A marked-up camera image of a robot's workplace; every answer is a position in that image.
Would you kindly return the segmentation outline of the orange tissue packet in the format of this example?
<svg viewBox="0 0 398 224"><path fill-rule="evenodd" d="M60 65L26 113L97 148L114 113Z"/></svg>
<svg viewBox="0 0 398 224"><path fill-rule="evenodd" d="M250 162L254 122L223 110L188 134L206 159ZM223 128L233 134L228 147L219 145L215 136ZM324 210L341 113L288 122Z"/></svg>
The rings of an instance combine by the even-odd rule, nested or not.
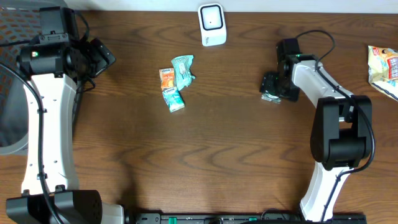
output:
<svg viewBox="0 0 398 224"><path fill-rule="evenodd" d="M173 68L163 68L159 70L160 87L162 90L175 87L175 73Z"/></svg>

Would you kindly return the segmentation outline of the teal tissue packet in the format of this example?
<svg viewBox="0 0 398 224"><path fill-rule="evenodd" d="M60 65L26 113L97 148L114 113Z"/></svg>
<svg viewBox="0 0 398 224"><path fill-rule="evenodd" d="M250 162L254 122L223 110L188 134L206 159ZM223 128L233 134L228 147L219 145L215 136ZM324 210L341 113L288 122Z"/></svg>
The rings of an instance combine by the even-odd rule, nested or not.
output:
<svg viewBox="0 0 398 224"><path fill-rule="evenodd" d="M173 88L165 89L162 92L162 95L171 113L185 107L185 103L183 102L183 99L180 96L180 93L176 86Z"/></svg>

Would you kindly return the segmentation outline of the teal plastic-wrapped packet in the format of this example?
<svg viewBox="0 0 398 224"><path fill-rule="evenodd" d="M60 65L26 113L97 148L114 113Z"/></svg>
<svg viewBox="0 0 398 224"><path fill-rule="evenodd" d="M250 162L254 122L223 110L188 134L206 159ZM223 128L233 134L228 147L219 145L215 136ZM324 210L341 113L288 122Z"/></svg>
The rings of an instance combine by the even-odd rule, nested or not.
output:
<svg viewBox="0 0 398 224"><path fill-rule="evenodd" d="M193 55L181 55L171 60L175 72L175 83L178 91L189 86L195 76L192 75L190 67L193 63Z"/></svg>

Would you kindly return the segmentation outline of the cream snack bag blue trim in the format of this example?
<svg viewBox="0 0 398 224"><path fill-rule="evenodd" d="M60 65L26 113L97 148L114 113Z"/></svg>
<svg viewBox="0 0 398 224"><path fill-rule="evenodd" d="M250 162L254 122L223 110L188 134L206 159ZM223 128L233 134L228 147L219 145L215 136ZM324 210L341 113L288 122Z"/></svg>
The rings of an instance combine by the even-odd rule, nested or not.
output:
<svg viewBox="0 0 398 224"><path fill-rule="evenodd" d="M397 50L368 46L368 82L397 101Z"/></svg>

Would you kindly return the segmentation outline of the black-white right robot arm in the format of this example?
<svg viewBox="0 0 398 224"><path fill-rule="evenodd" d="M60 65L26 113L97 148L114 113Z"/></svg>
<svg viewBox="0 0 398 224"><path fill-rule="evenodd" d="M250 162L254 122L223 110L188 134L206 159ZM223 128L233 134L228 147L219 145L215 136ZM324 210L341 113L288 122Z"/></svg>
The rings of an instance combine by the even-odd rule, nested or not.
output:
<svg viewBox="0 0 398 224"><path fill-rule="evenodd" d="M278 69L264 75L262 99L296 102L304 93L314 105L310 150L315 168L300 211L307 222L327 222L348 176L367 168L374 157L372 103L340 86L319 58L301 53L296 38L281 40L276 51Z"/></svg>

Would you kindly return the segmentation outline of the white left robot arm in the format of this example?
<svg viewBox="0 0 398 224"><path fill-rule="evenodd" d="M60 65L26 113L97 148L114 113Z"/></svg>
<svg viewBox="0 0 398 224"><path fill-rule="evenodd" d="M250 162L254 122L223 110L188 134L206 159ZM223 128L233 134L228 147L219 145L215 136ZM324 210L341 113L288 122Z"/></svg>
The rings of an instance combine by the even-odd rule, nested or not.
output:
<svg viewBox="0 0 398 224"><path fill-rule="evenodd" d="M73 159L76 96L115 56L99 39L78 33L78 11L43 7L39 14L41 32L23 42L13 72L27 97L29 151L21 196L7 199L7 216L16 223L132 223L122 205L80 188Z"/></svg>

